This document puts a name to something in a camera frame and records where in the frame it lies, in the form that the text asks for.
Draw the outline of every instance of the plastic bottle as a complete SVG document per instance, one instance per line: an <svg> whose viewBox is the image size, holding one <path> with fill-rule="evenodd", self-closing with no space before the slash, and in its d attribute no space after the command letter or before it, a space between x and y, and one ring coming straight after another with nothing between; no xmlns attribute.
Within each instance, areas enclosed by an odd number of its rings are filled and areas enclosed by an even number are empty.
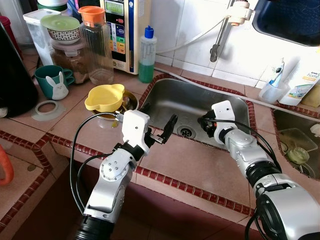
<svg viewBox="0 0 320 240"><path fill-rule="evenodd" d="M296 106L310 89L320 80L320 51L301 58L286 78L287 90L279 103Z"/></svg>
<svg viewBox="0 0 320 240"><path fill-rule="evenodd" d="M282 95L283 89L279 87L282 73L284 70L285 62L283 57L280 59L278 64L271 64L264 71L261 77L264 77L268 83L260 91L258 97L261 101L274 104L278 98Z"/></svg>
<svg viewBox="0 0 320 240"><path fill-rule="evenodd" d="M78 12L83 20L80 33L89 78L95 85L111 84L114 69L109 48L110 26L105 22L105 10L98 6L83 6Z"/></svg>
<svg viewBox="0 0 320 240"><path fill-rule="evenodd" d="M151 83L154 78L157 38L154 29L150 26L144 30L140 38L139 80L145 84Z"/></svg>

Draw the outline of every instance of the orange object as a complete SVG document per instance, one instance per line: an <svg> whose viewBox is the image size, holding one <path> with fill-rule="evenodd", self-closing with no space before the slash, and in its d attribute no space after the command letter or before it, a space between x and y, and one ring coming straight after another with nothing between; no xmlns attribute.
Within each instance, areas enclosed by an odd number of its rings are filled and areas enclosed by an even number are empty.
<svg viewBox="0 0 320 240"><path fill-rule="evenodd" d="M105 23L105 10L98 6L80 7L78 13L82 16L84 25L94 27L94 24Z"/></svg>
<svg viewBox="0 0 320 240"><path fill-rule="evenodd" d="M0 165L4 170L4 179L0 179L0 186L6 185L14 179L14 168L9 160L5 150L0 145Z"/></svg>

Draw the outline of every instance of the sink drain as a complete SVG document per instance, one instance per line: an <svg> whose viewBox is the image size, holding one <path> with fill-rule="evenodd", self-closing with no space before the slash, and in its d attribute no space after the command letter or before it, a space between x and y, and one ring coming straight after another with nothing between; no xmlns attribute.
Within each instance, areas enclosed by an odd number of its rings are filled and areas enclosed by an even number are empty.
<svg viewBox="0 0 320 240"><path fill-rule="evenodd" d="M178 127L177 133L178 135L182 135L190 139L193 139L196 136L196 132L191 127L185 125Z"/></svg>

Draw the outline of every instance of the kitchen counter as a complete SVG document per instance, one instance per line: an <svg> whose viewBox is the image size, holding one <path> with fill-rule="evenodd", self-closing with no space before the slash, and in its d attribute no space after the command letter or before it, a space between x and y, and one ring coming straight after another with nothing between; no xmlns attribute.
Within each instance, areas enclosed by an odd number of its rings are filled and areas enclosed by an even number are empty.
<svg viewBox="0 0 320 240"><path fill-rule="evenodd" d="M185 78L236 90L250 98L257 98L260 91L258 88L176 67L159 63L156 66ZM154 76L160 74L162 73L154 71ZM138 99L148 87L148 84L138 81L137 76L118 70L115 70L114 83L123 84ZM93 87L90 81L70 86L68 96L60 101L66 111L53 120L36 121L31 118L29 111L11 119L0 119L0 130L22 139L29 138L33 143L43 139L48 141L59 155L70 157L71 142L78 126L92 115L86 110L84 101ZM37 89L40 95L39 101L44 101L45 97L39 86ZM272 146L283 173L309 191L320 203L320 182L294 169L279 150L272 111L265 106L253 105L256 128ZM320 114L320 108L304 105L299 107ZM111 126L112 121L100 118L88 122L78 135L75 159L83 162L90 155L94 156L99 152L110 153L116 143L122 143L121 125L117 128ZM95 159L88 164L98 168L100 162L101 160ZM243 225L256 206L248 181L241 175L229 153L177 135L172 135L165 145L155 144L150 154L138 162L131 181Z"/></svg>

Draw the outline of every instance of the green mug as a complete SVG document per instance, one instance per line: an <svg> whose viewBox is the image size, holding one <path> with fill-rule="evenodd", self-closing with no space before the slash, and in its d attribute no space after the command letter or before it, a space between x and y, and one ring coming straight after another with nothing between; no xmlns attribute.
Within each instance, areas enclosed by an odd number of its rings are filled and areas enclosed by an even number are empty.
<svg viewBox="0 0 320 240"><path fill-rule="evenodd" d="M68 85L75 81L73 72L70 69L57 65L39 67L34 76L43 94L52 100L65 98L69 93Z"/></svg>

